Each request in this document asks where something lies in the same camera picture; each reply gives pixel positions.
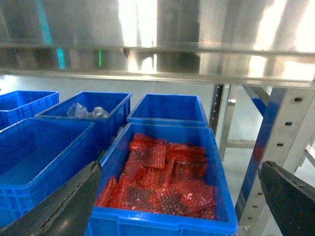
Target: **red packaging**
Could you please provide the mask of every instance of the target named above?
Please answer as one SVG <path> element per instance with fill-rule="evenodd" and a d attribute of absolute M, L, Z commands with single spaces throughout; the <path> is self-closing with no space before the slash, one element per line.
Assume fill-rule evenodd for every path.
<path fill-rule="evenodd" d="M 97 201 L 95 202 L 96 207 L 106 207 L 108 202 L 111 199 L 112 192 L 114 191 L 117 185 L 116 179 L 114 177 L 110 177 L 107 184 L 103 188 L 102 192 L 100 193 Z"/>

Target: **blue plastic crate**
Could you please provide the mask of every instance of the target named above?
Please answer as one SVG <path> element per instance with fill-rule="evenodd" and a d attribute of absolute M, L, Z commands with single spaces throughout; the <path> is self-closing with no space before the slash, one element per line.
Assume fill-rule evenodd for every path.
<path fill-rule="evenodd" d="M 7 226 L 97 158 L 95 124 L 28 118 L 0 131 L 0 226 Z"/>
<path fill-rule="evenodd" d="M 117 136 L 121 126 L 126 125 L 126 118 L 130 113 L 130 93 L 116 92 L 81 92 L 74 97 L 39 113 L 38 117 L 59 117 L 70 120 L 87 120 L 96 123 L 96 138 L 99 149 L 106 149 L 111 144 L 111 139 Z M 107 118 L 69 118 L 68 108 L 74 103 L 80 103 L 91 112 L 94 107 L 102 107 L 108 113 Z"/>
<path fill-rule="evenodd" d="M 101 159 L 98 194 L 111 176 L 119 178 L 128 158 L 128 144 L 135 133 L 167 139 L 168 142 L 204 147 L 209 158 L 205 176 L 214 187 L 216 221 L 141 211 L 94 207 L 86 230 L 88 236 L 226 236 L 237 233 L 238 222 L 227 187 L 212 129 L 207 127 L 129 123 Z"/>
<path fill-rule="evenodd" d="M 146 94 L 127 117 L 128 122 L 207 126 L 207 117 L 198 96 Z"/>
<path fill-rule="evenodd" d="M 15 91 L 0 96 L 0 130 L 50 108 L 59 102 L 59 93 Z"/>

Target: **reflective metal surface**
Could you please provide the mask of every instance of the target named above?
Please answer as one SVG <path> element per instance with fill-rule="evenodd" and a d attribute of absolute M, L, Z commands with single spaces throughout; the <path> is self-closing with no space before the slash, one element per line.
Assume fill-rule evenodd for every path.
<path fill-rule="evenodd" d="M 313 12 L 315 0 L 3 0 L 0 73 L 315 88 Z"/>

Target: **red mesh bag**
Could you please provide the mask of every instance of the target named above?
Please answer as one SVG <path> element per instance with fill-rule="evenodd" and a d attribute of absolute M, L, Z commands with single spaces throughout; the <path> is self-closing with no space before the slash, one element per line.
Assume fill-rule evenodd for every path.
<path fill-rule="evenodd" d="M 147 170 L 140 161 L 127 161 L 123 170 L 124 175 L 136 182 L 139 182 L 146 173 Z"/>
<path fill-rule="evenodd" d="M 166 158 L 166 145 L 148 145 L 142 148 L 134 148 L 128 161 L 141 162 L 146 167 L 164 169 Z"/>
<path fill-rule="evenodd" d="M 140 187 L 128 187 L 126 205 L 132 210 L 156 210 L 156 207 L 150 203 L 150 197 L 154 195 L 153 190 L 140 188 Z"/>
<path fill-rule="evenodd" d="M 107 184 L 100 193 L 97 201 L 95 202 L 95 206 L 106 207 L 108 202 L 110 201 L 112 192 L 114 191 L 116 185 L 117 185 L 116 179 L 114 177 L 110 177 Z"/>
<path fill-rule="evenodd" d="M 169 144 L 168 151 L 175 151 L 181 154 L 195 155 L 204 157 L 206 149 L 203 147 L 189 146 L 187 144 Z"/>
<path fill-rule="evenodd" d="M 153 144 L 167 144 L 167 140 L 164 139 L 154 139 L 151 138 L 149 136 L 146 136 L 145 134 L 141 134 L 141 133 L 136 133 L 133 136 L 133 140 L 134 141 L 143 141 L 143 142 L 147 142 L 147 143 L 153 143 Z"/>
<path fill-rule="evenodd" d="M 216 219 L 216 207 L 215 205 L 208 206 L 200 211 L 196 211 L 189 214 L 190 217 L 215 220 Z"/>
<path fill-rule="evenodd" d="M 203 179 L 207 169 L 208 164 L 176 162 L 174 165 L 174 179 L 175 181 Z"/>
<path fill-rule="evenodd" d="M 202 210 L 216 203 L 213 187 L 205 185 L 202 181 L 176 182 L 173 188 L 182 194 L 181 202 L 188 207 L 189 213 Z"/>
<path fill-rule="evenodd" d="M 161 184 L 161 178 L 161 169 L 148 168 L 139 184 L 147 189 L 156 189 Z"/>
<path fill-rule="evenodd" d="M 134 186 L 126 175 L 120 175 L 119 182 L 112 192 L 108 207 L 126 209 L 128 187 Z"/>
<path fill-rule="evenodd" d="M 156 191 L 161 211 L 170 215 L 188 215 L 188 208 L 181 202 L 182 195 L 172 188 L 160 188 Z"/>

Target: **perforated metal post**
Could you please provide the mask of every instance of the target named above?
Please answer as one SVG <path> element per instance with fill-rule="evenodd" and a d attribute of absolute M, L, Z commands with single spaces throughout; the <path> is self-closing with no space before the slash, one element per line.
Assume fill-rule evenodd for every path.
<path fill-rule="evenodd" d="M 303 145 L 306 147 L 306 140 L 296 142 L 296 138 L 314 95 L 314 90 L 273 88 L 235 207 L 240 236 L 262 234 L 271 213 L 261 191 L 257 170 L 267 160 L 284 166 L 292 151 Z"/>

